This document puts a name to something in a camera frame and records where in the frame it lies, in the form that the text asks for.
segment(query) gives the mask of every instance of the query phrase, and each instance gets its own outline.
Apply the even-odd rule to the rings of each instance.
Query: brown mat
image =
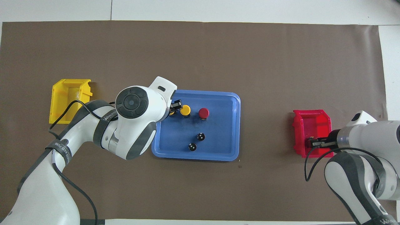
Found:
[[[105,219],[351,221],[325,183],[327,159],[304,181],[304,159],[293,150],[292,110],[324,109],[333,129],[358,110],[387,119],[377,26],[6,22],[0,74],[0,217],[53,139],[47,133],[51,88],[62,78],[91,79],[92,99],[106,101],[156,76],[179,89],[241,97],[234,162],[162,159],[151,149],[124,161],[85,143],[64,172]],[[92,218],[86,199],[67,187],[81,217]],[[384,207],[395,216],[394,201]]]

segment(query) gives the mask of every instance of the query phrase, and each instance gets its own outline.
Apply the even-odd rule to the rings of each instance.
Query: button pad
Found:
[[[140,117],[148,107],[147,93],[140,87],[130,87],[121,91],[115,102],[118,113],[128,119]]]

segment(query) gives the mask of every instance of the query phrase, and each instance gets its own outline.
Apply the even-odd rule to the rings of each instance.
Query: velcro strap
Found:
[[[55,139],[54,141],[50,142],[50,144],[46,147],[46,149],[55,149],[58,153],[62,155],[65,161],[65,165],[67,165],[72,158],[72,153],[70,148],[66,145],[63,141]]]
[[[117,115],[117,110],[112,109],[99,120],[99,123],[97,124],[97,127],[94,130],[93,134],[93,143],[95,143],[95,145],[100,146],[103,149],[103,146],[101,146],[101,140],[103,138],[104,132],[106,131],[107,126],[111,122],[111,120]]]

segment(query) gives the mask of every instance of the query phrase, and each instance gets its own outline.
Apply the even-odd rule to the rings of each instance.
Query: black cable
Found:
[[[332,149],[332,150],[330,150],[330,151],[324,153],[323,155],[321,155],[321,156],[317,159],[317,161],[315,161],[314,164],[312,165],[311,170],[310,170],[310,173],[308,174],[308,177],[307,177],[307,170],[306,170],[306,167],[307,167],[307,159],[308,159],[308,157],[310,156],[310,153],[311,153],[314,149],[320,148],[320,147],[321,147],[321,145],[314,146],[314,147],[310,150],[310,152],[307,154],[306,160],[305,160],[305,162],[304,162],[304,177],[305,177],[306,181],[309,181],[309,180],[310,180],[311,174],[312,174],[312,172],[313,172],[315,166],[318,164],[318,162],[319,162],[322,158],[324,158],[327,154],[329,154],[329,153],[331,153],[331,152],[334,152],[334,151],[354,150],[354,151],[364,152],[364,153],[366,153],[366,154],[372,156],[375,160],[377,160],[377,161],[382,165],[382,162],[379,160],[378,157],[376,157],[376,155],[374,155],[374,154],[372,154],[372,153],[370,153],[370,152],[368,152],[368,151],[366,151],[366,150],[364,150],[364,149],[358,149],[358,148],[352,148],[352,147],[347,147],[347,148],[336,148],[336,149]]]
[[[81,194],[83,194],[83,196],[85,196],[85,198],[89,201],[89,203],[91,204],[93,211],[94,211],[94,222],[95,225],[97,225],[97,210],[96,207],[94,206],[93,201],[90,199],[89,195],[87,195],[82,189],[80,189],[76,184],[74,184],[72,181],[70,181],[64,174],[62,174],[62,172],[57,168],[57,165],[55,163],[52,164],[53,165],[53,169],[56,171],[56,173],[62,177],[67,183],[69,183],[72,187],[74,187],[76,190],[78,190]]]
[[[76,102],[80,103],[80,104],[81,104],[90,114],[92,114],[94,117],[96,117],[97,119],[101,119],[101,117],[99,117],[99,116],[96,115],[93,111],[91,111],[91,110],[86,106],[85,103],[83,103],[83,102],[80,101],[80,100],[73,100],[73,101],[67,106],[67,108],[64,110],[64,112],[61,114],[61,116],[60,116],[60,117],[50,126],[50,128],[48,129],[49,133],[52,134],[52,135],[54,135],[54,137],[56,137],[57,140],[60,139],[59,135],[56,134],[55,132],[53,132],[51,129],[61,120],[61,118],[68,112],[68,110],[71,108],[71,106],[72,106],[74,103],[76,103]]]

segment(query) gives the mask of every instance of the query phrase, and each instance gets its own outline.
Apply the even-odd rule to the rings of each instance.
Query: red plastic container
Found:
[[[293,127],[296,140],[294,149],[297,154],[305,158],[311,150],[311,147],[306,146],[306,139],[327,137],[332,131],[330,117],[322,109],[293,110],[293,112],[295,113]],[[329,150],[330,148],[315,149],[309,157],[318,158]],[[333,153],[329,153],[325,157],[333,157]]]

